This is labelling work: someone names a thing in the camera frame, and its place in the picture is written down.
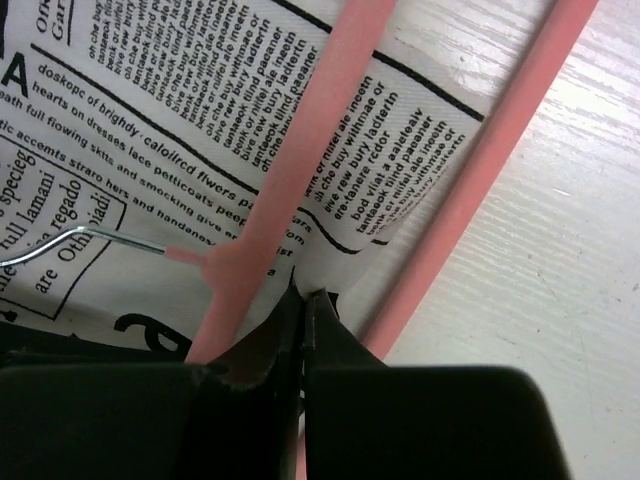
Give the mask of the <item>pink wire hanger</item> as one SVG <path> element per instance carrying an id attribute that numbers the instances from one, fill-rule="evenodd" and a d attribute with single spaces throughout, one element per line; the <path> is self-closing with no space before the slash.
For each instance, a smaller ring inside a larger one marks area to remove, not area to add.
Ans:
<path id="1" fill-rule="evenodd" d="M 286 131 L 284 144 L 235 239 L 206 252 L 195 252 L 115 230 L 85 224 L 75 226 L 78 233 L 87 232 L 199 272 L 211 298 L 186 354 L 177 357 L 186 364 L 206 365 L 216 360 L 261 325 L 287 289 L 296 290 L 302 298 L 303 310 L 298 343 L 301 366 L 296 475 L 292 479 L 310 479 L 305 473 L 304 392 L 308 300 L 325 291 L 341 323 L 384 363 L 384 356 L 449 257 L 595 9 L 592 1 L 553 3 L 506 91 L 496 107 L 488 110 L 462 163 L 431 201 L 412 211 L 376 258 L 373 270 L 381 289 L 368 287 L 362 291 L 366 308 L 360 323 L 348 324 L 327 290 L 305 293 L 289 284 L 267 316 L 257 326 L 245 330 L 245 319 L 287 228 L 374 52 L 388 36 L 386 27 L 396 7 L 392 1 L 346 1 L 341 5 Z M 30 247 L 11 257 L 1 254 L 1 269 L 37 259 L 53 246 L 52 241 L 47 241 L 41 247 Z"/>

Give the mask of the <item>newspaper print trousers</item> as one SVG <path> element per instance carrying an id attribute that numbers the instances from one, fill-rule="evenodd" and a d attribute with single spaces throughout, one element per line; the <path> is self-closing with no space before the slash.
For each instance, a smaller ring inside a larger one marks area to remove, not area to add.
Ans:
<path id="1" fill-rule="evenodd" d="M 206 252 L 235 239 L 284 144 L 338 1 L 5 1 L 1 327 L 186 354 L 199 272 L 78 233 Z M 488 102 L 386 36 L 332 134 L 245 319 L 289 284 L 362 320 L 378 255 L 463 161 Z"/>

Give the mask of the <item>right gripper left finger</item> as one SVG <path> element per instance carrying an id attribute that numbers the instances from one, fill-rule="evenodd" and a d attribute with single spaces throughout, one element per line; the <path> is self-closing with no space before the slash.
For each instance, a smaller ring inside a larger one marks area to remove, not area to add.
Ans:
<path id="1" fill-rule="evenodd" d="M 303 301 L 206 365 L 3 323 L 5 479 L 292 479 Z"/>

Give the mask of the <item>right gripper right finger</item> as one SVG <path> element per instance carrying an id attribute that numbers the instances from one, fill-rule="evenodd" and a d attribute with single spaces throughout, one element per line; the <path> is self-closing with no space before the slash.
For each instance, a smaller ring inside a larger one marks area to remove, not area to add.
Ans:
<path id="1" fill-rule="evenodd" d="M 390 367 L 310 297 L 304 337 L 310 479 L 566 479 L 539 388 L 503 366 Z"/>

